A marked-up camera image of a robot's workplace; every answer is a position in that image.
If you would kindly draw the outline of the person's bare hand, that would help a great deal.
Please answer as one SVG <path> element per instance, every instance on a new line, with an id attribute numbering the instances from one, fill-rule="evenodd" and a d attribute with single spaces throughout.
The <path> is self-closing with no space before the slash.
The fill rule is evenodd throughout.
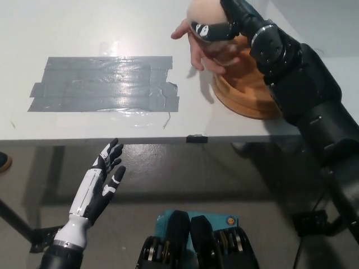
<path id="1" fill-rule="evenodd" d="M 238 53 L 243 49 L 238 43 L 221 43 L 211 48 L 209 44 L 200 40 L 191 30 L 187 19 L 184 19 L 172 33 L 171 38 L 180 39 L 187 34 L 190 43 L 191 64 L 198 71 L 206 67 L 210 72 L 217 74 L 225 73 L 225 65 L 231 65 L 240 61 Z"/>

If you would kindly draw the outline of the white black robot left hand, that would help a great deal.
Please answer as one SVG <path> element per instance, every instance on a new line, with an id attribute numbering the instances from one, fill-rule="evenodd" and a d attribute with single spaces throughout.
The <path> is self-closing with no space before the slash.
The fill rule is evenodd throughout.
<path id="1" fill-rule="evenodd" d="M 120 166 L 123 144 L 115 138 L 96 157 L 77 190 L 70 214 L 88 219 L 94 225 L 112 200 L 126 172 Z"/>

